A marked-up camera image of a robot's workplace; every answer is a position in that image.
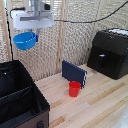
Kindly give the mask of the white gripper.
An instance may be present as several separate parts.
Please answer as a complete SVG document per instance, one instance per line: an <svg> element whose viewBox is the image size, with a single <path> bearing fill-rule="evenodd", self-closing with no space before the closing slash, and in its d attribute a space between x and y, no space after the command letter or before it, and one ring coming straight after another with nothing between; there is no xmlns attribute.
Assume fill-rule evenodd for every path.
<svg viewBox="0 0 128 128"><path fill-rule="evenodd" d="M29 30L33 33L35 30L36 42L38 42L38 30L42 28L49 28L54 25L54 18L51 12L41 12L38 15L30 15L26 11L12 12L13 27L15 30Z"/></svg>

